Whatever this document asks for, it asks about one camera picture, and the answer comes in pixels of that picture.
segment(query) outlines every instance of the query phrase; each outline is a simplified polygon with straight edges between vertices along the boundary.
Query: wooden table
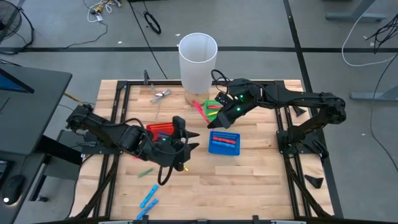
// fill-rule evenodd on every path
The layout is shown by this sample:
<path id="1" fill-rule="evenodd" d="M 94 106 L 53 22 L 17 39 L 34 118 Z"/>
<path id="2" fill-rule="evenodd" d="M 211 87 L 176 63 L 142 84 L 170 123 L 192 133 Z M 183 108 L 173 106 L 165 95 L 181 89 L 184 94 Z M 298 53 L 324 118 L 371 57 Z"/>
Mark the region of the wooden table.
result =
<path id="1" fill-rule="evenodd" d="M 110 119 L 117 80 L 103 80 L 98 93 L 95 113 Z M 302 91 L 300 80 L 285 80 L 288 89 Z M 284 160 L 278 151 L 275 132 L 277 121 L 274 110 L 255 108 L 237 119 L 227 131 L 241 135 L 241 155 L 222 156 L 208 153 L 209 132 L 205 120 L 184 99 L 182 86 L 156 86 L 156 92 L 169 88 L 172 94 L 160 105 L 158 121 L 171 122 L 178 115 L 187 122 L 187 130 L 200 133 L 190 142 L 199 142 L 186 163 L 189 172 L 173 172 L 169 182 L 155 193 L 159 203 L 149 212 L 151 220 L 196 220 L 196 219 L 260 219 L 293 218 L 287 185 Z M 218 93 L 210 91 L 210 98 Z M 121 94 L 122 105 L 124 93 Z M 158 104 L 153 99 L 150 86 L 133 86 L 130 91 L 127 116 L 139 118 L 145 125 L 155 123 Z M 287 128 L 285 116 L 284 127 Z M 296 118 L 294 124 L 309 119 L 308 112 Z M 80 171 L 76 187 L 72 216 L 77 214 L 97 189 L 102 163 L 101 155 L 93 156 Z M 304 174 L 324 177 L 323 167 L 317 155 L 302 154 Z M 141 172 L 153 167 L 155 172 L 137 178 Z M 119 161 L 118 175 L 112 207 L 112 219 L 136 219 L 141 211 L 139 204 L 157 183 L 159 166 L 143 162 L 123 154 Z M 321 189 L 315 189 L 306 181 L 306 186 L 326 212 L 333 214 L 326 182 Z M 107 190 L 105 190 L 101 213 L 103 214 Z M 302 197 L 296 188 L 300 214 L 303 213 Z"/>

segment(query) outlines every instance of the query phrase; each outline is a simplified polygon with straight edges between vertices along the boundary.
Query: white plastic cup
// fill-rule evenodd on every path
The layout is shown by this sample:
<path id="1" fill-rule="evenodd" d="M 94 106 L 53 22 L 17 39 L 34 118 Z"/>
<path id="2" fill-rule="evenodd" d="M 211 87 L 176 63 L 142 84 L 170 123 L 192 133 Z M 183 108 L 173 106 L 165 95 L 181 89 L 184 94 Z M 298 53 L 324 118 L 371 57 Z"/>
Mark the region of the white plastic cup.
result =
<path id="1" fill-rule="evenodd" d="M 185 90 L 199 94 L 210 89 L 217 51 L 216 41 L 207 34 L 188 34 L 180 41 L 180 73 Z"/>

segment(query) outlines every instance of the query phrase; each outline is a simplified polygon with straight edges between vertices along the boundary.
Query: yellow marker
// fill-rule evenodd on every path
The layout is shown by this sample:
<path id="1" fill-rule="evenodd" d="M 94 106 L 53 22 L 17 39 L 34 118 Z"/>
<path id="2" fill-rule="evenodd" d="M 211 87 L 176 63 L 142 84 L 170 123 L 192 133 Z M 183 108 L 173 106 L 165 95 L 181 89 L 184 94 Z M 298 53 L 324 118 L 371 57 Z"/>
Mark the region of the yellow marker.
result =
<path id="1" fill-rule="evenodd" d="M 216 115 L 217 113 L 218 113 L 218 111 L 211 112 L 211 113 L 208 113 L 207 116 Z"/>

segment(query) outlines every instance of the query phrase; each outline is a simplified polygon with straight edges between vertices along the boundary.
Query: red container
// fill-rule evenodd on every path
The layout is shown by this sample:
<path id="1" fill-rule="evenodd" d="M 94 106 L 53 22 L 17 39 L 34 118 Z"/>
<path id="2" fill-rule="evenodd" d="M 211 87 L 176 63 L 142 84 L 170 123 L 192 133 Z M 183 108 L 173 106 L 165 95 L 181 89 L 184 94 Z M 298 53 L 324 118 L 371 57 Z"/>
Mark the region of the red container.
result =
<path id="1" fill-rule="evenodd" d="M 148 124 L 147 129 L 154 133 L 153 141 L 158 138 L 159 131 L 172 135 L 174 132 L 173 123 L 160 123 L 160 124 Z"/>

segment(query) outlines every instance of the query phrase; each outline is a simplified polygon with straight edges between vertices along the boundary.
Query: concrete floor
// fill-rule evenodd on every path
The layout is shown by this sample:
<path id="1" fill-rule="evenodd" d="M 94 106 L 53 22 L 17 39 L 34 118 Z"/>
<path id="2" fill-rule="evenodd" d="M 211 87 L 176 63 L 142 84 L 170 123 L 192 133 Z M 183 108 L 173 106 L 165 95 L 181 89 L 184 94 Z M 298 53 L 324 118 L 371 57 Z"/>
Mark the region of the concrete floor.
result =
<path id="1" fill-rule="evenodd" d="M 87 4 L 97 2 L 85 1 Z M 327 21 L 325 13 L 352 11 L 359 2 L 290 0 L 301 46 L 341 47 L 353 23 Z M 141 2 L 133 3 L 133 6 L 137 11 L 144 10 Z M 147 6 L 163 30 L 161 35 L 153 33 L 145 27 L 145 20 L 138 16 L 151 46 L 175 47 L 186 34 L 204 32 L 214 37 L 219 46 L 294 47 L 282 1 L 168 0 L 149 1 Z M 36 30 L 33 47 L 64 47 L 95 39 L 104 31 L 101 24 L 87 22 L 87 10 L 80 0 L 29 0 L 23 8 Z M 369 47 L 370 41 L 365 41 L 363 36 L 371 35 L 389 22 L 397 9 L 395 0 L 377 1 L 369 11 L 384 13 L 388 19 L 381 23 L 358 24 L 346 47 Z M 103 17 L 109 25 L 108 33 L 96 43 L 78 47 L 146 47 L 128 5 L 114 8 L 112 14 L 105 12 Z M 28 36 L 25 21 L 19 33 Z M 0 47 L 21 45 L 21 40 L 15 36 L 4 41 Z M 398 38 L 395 38 L 383 47 L 397 46 Z M 167 76 L 179 78 L 178 53 L 155 54 Z M 382 53 L 347 54 L 346 58 L 351 63 L 366 63 L 391 56 Z M 151 78 L 163 79 L 149 52 L 36 52 L 1 58 L 26 67 L 70 72 L 73 78 L 68 92 L 90 102 L 95 102 L 102 79 L 138 79 L 142 78 L 144 69 L 148 70 Z M 325 128 L 344 217 L 398 222 L 398 174 L 371 136 L 370 103 L 353 101 L 348 97 L 351 91 L 373 91 L 387 64 L 349 67 L 339 53 L 305 53 L 304 58 L 313 90 L 330 91 L 347 102 L 347 121 Z M 297 56 L 293 52 L 219 52 L 216 68 L 230 78 L 302 79 Z M 398 62 L 394 62 L 380 90 L 398 85 L 398 78 L 394 76 L 397 69 Z M 69 99 L 63 99 L 62 104 L 76 105 Z M 398 156 L 398 141 L 394 138 L 398 125 L 397 112 L 396 103 L 374 104 L 374 131 L 395 158 Z M 45 134 L 56 138 L 59 130 L 64 128 L 69 113 L 59 107 Z M 16 223 L 65 217 L 72 204 L 73 184 L 69 180 L 50 179 L 41 194 L 51 195 L 52 200 L 39 206 L 26 203 Z"/>

